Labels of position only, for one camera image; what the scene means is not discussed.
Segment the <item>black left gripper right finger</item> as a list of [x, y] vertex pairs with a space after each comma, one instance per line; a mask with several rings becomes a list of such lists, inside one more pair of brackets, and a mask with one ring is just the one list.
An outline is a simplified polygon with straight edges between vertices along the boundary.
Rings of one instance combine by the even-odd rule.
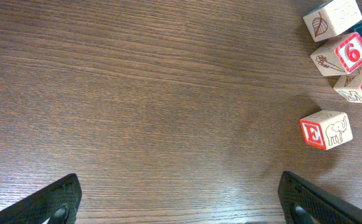
[[288, 224], [359, 223], [362, 209], [290, 171], [282, 173], [278, 196]]

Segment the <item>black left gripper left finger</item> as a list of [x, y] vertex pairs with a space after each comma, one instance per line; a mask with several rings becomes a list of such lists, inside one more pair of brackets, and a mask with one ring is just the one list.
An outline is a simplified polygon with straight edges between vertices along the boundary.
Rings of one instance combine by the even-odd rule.
[[74, 224], [82, 199], [76, 174], [68, 174], [0, 211], [0, 223]]

